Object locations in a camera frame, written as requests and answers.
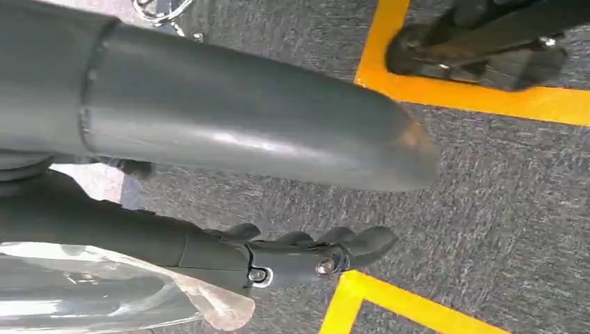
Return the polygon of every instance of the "yellow line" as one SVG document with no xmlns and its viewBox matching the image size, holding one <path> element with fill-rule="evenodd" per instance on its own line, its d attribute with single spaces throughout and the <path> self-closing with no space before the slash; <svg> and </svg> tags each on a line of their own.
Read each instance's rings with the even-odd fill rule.
<svg viewBox="0 0 590 334">
<path fill-rule="evenodd" d="M 406 290 L 357 273 L 365 299 L 442 334 L 509 334 L 500 328 L 429 301 Z"/>
<path fill-rule="evenodd" d="M 359 287 L 350 273 L 342 275 L 336 293 L 321 325 L 320 334 L 350 333 L 356 315 L 362 305 L 362 287 Z"/>
<path fill-rule="evenodd" d="M 379 1 L 357 71 L 357 84 L 398 101 L 590 126 L 588 90 L 542 87 L 507 93 L 389 73 L 385 68 L 385 51 L 404 23 L 409 3 L 410 0 Z"/>
</svg>

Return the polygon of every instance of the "robotic arm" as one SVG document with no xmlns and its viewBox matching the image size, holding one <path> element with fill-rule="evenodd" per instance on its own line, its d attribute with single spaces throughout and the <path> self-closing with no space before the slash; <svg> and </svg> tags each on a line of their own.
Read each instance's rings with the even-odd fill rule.
<svg viewBox="0 0 590 334">
<path fill-rule="evenodd" d="M 296 67 L 24 0 L 0 0 L 2 242 L 89 245 L 248 295 L 359 269 L 387 228 L 252 241 L 89 198 L 55 157 L 129 159 L 357 189 L 428 185 L 436 154 L 393 101 Z"/>
</svg>

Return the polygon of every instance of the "yellow floor marking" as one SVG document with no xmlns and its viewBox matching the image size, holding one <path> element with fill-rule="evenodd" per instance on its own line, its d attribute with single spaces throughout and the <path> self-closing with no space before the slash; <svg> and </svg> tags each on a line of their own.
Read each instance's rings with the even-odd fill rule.
<svg viewBox="0 0 590 334">
<path fill-rule="evenodd" d="M 385 68 L 385 51 L 410 0 L 379 0 L 356 80 L 394 100 L 590 126 L 590 90 L 533 88 L 507 93 L 467 84 L 403 77 Z"/>
<path fill-rule="evenodd" d="M 350 271 L 340 278 L 320 334 L 350 333 L 363 300 L 442 334 L 509 334 L 358 271 Z"/>
</svg>

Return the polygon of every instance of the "metal stand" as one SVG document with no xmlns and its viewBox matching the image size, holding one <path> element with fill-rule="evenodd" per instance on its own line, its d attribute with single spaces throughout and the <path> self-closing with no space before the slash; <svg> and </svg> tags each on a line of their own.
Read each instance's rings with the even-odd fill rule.
<svg viewBox="0 0 590 334">
<path fill-rule="evenodd" d="M 405 26 L 386 62 L 396 74 L 524 90 L 559 75 L 559 37 L 588 22 L 585 0 L 459 0 L 430 25 Z"/>
</svg>

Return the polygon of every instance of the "black plastic part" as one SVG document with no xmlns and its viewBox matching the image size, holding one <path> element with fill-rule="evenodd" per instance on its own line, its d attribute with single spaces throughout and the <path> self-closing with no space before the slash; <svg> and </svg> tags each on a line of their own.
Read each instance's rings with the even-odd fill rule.
<svg viewBox="0 0 590 334">
<path fill-rule="evenodd" d="M 247 294 L 248 250 L 192 223 L 89 198 L 69 176 L 47 171 L 0 182 L 1 242 L 96 246 Z"/>
<path fill-rule="evenodd" d="M 34 1 L 0 0 L 0 31 L 9 150 L 383 191 L 437 176 L 417 123 L 351 83 Z"/>
</svg>

